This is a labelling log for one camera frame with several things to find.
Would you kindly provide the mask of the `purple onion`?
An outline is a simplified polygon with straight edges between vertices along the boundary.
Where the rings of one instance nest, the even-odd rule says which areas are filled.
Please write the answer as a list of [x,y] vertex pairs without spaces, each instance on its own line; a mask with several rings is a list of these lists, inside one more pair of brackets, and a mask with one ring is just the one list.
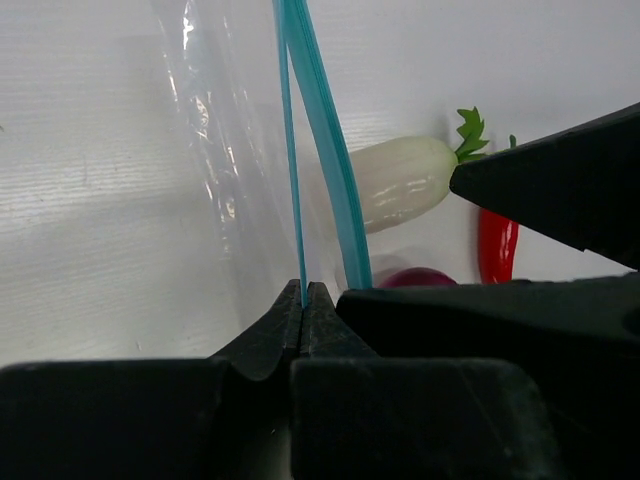
[[427,267],[412,267],[386,276],[378,283],[379,288],[401,288],[414,286],[446,286],[457,282],[439,270]]

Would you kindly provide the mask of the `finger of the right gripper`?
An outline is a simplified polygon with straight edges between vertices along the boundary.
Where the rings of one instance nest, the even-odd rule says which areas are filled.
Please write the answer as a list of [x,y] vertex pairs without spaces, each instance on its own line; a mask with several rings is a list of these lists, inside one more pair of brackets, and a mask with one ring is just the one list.
[[351,290],[340,318],[384,357],[485,357],[538,385],[574,479],[639,475],[639,277]]
[[565,245],[639,267],[639,107],[457,167],[456,195]]

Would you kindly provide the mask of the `white radish with leaves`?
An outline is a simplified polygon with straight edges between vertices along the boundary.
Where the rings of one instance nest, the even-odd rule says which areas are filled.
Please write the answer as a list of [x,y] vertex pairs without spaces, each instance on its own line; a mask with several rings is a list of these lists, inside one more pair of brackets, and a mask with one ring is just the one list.
[[448,195],[454,170],[488,155],[485,119],[476,107],[457,111],[460,138],[453,148],[431,136],[403,136],[350,153],[365,232],[411,221]]

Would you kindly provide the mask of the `clear zip top bag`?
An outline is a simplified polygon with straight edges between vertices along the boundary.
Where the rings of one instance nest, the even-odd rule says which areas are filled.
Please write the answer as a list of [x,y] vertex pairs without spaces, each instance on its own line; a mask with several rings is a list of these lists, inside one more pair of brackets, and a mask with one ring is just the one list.
[[156,1],[171,94],[241,305],[288,279],[366,289],[354,169],[304,1]]

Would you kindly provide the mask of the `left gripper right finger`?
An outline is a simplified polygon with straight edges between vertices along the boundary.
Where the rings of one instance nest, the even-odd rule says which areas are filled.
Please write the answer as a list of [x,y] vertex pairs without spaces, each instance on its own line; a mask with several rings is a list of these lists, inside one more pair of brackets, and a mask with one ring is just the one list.
[[337,314],[324,283],[310,282],[303,310],[300,358],[375,358],[378,354]]

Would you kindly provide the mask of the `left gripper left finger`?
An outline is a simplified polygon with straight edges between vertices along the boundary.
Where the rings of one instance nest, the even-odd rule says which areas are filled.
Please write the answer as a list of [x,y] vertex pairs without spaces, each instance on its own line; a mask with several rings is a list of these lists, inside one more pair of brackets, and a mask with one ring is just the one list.
[[258,320],[211,359],[228,362],[250,381],[267,380],[298,356],[302,320],[301,284],[294,279]]

